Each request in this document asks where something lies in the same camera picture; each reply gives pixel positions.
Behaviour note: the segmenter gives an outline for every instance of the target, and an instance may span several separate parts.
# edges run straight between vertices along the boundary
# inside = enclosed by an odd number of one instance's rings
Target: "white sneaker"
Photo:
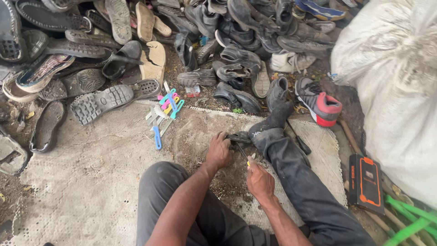
[[[302,73],[301,71],[311,66],[316,59],[311,54],[282,50],[279,54],[272,54],[270,68],[277,72]]]

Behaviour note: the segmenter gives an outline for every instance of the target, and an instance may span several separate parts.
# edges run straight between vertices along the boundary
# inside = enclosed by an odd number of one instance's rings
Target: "screwdriver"
[[[241,148],[240,144],[239,144],[238,142],[236,142],[236,143],[237,143],[238,147],[240,148],[240,152],[244,155],[244,157],[246,157],[247,165],[250,166],[250,164],[249,164],[249,159],[247,158],[246,153],[244,153],[244,151],[243,151],[243,149]]]
[[[293,127],[291,126],[290,122],[288,122],[288,120],[286,120],[288,123],[288,126],[291,128],[291,130],[293,131],[293,133],[296,136],[296,140],[299,144],[299,147],[302,149],[302,151],[305,153],[305,155],[309,155],[311,154],[311,149],[308,147],[308,145],[305,144],[305,142],[299,137],[299,135],[295,132],[295,130],[293,129]]]

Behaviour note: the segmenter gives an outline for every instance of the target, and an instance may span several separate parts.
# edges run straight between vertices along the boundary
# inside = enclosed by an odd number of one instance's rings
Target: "knee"
[[[140,179],[141,186],[156,186],[160,183],[182,184],[189,177],[185,168],[171,162],[157,162],[151,165]]]

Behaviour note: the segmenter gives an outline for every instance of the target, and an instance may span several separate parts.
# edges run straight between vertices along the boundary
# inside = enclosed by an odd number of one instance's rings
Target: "large white bag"
[[[356,87],[366,151],[437,209],[437,0],[372,0],[341,32],[334,83]]]

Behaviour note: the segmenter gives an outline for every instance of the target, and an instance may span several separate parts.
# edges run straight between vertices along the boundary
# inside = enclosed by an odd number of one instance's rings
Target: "gray pants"
[[[272,163],[281,184],[313,232],[315,246],[375,245],[348,209],[339,204],[317,175],[305,164],[308,160],[283,129],[261,132],[252,142]],[[189,177],[180,165],[158,162],[143,174],[139,185],[136,246],[144,246],[174,191]],[[188,246],[270,246],[274,236],[248,225],[228,209],[210,190],[187,237]]]

